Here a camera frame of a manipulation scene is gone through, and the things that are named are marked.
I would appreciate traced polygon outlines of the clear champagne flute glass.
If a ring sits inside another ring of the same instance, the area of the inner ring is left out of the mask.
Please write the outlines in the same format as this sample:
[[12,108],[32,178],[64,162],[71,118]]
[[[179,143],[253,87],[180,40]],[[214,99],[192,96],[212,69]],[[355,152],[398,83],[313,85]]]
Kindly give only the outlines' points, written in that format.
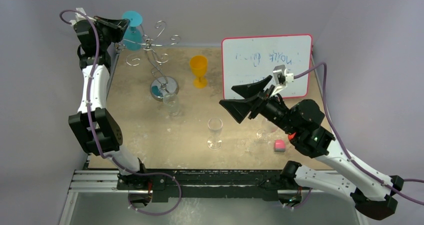
[[207,139],[207,146],[211,150],[218,150],[222,146],[222,139],[220,138],[223,122],[219,118],[211,118],[207,123],[210,135]]

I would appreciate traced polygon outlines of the blue plastic wine glass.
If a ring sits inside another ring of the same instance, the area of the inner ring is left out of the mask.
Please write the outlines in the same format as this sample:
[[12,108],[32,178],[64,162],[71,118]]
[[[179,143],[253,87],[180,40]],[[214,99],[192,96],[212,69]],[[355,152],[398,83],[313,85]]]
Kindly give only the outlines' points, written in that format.
[[138,51],[142,48],[142,34],[138,27],[143,22],[143,17],[136,11],[129,10],[123,13],[122,19],[128,19],[129,25],[123,37],[123,44],[130,51]]

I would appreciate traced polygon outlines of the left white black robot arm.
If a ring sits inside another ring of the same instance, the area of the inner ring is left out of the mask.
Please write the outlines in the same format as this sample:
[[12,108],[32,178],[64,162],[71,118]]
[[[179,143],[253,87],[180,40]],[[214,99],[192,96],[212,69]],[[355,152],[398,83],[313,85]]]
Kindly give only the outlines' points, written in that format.
[[128,19],[77,18],[70,21],[80,45],[77,49],[83,74],[83,92],[77,113],[68,124],[87,154],[111,161],[121,176],[138,190],[146,188],[149,176],[141,160],[123,147],[123,134],[107,110],[108,82],[112,67],[108,48],[121,41],[129,26]]

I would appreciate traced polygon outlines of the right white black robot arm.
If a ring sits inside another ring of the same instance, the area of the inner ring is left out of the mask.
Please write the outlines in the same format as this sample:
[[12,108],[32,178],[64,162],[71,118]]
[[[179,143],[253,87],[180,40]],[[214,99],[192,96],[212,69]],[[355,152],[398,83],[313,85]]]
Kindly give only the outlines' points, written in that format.
[[336,137],[321,125],[325,115],[318,104],[312,99],[303,99],[287,107],[280,95],[287,85],[287,77],[278,75],[276,85],[270,84],[271,79],[268,76],[259,82],[235,85],[232,90],[240,95],[240,99],[222,99],[219,103],[237,123],[245,118],[263,116],[287,134],[298,152],[335,170],[334,174],[329,174],[289,161],[280,176],[282,185],[288,189],[298,185],[337,196],[374,220],[393,215],[398,201],[385,183],[401,189],[403,179],[375,169],[366,174],[365,163],[348,155]]

